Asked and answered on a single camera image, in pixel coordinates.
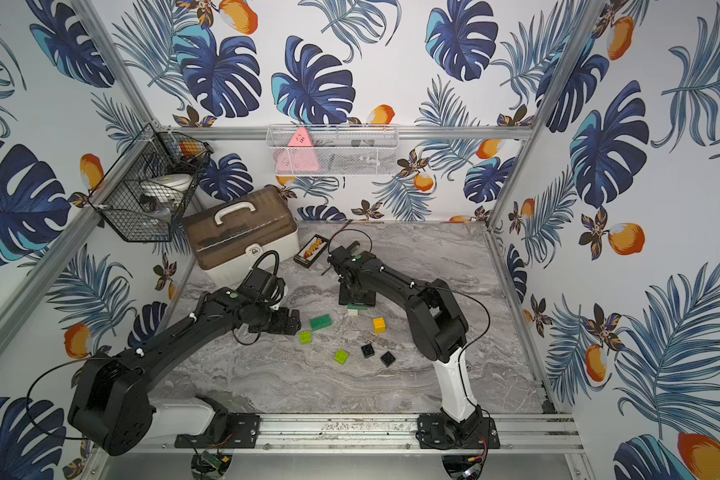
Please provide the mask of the yellow square brick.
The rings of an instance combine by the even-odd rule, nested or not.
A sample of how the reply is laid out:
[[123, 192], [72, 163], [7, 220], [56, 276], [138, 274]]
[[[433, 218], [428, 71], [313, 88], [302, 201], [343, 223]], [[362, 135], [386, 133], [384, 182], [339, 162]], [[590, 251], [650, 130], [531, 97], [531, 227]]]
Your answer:
[[372, 322], [375, 334], [380, 335], [386, 331], [386, 321], [383, 317], [374, 318]]

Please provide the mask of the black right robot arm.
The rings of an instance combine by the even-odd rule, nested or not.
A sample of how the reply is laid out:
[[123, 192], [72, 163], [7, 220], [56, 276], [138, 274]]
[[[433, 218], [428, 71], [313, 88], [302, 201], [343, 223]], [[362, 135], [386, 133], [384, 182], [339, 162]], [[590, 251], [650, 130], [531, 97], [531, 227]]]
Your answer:
[[421, 414], [415, 437], [423, 449], [489, 449], [493, 423], [475, 397], [466, 365], [470, 345], [457, 294], [437, 279], [418, 280], [386, 265], [369, 251], [339, 246], [330, 251], [342, 305], [373, 306], [378, 296], [402, 308], [411, 338], [432, 362], [441, 393], [437, 413]]

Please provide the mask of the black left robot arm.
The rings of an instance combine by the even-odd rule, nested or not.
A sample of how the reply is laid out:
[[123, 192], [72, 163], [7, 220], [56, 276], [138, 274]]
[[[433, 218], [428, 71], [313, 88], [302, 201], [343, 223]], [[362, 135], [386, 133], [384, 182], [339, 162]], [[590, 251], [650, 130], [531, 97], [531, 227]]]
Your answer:
[[173, 436], [179, 447], [216, 448], [235, 437], [232, 414], [200, 398], [186, 407], [151, 401], [150, 392], [176, 366], [212, 340], [247, 325], [258, 333], [294, 336], [300, 312], [273, 309], [228, 288], [205, 294], [187, 317], [118, 354], [96, 354], [82, 367], [68, 423], [111, 456], [146, 439]]

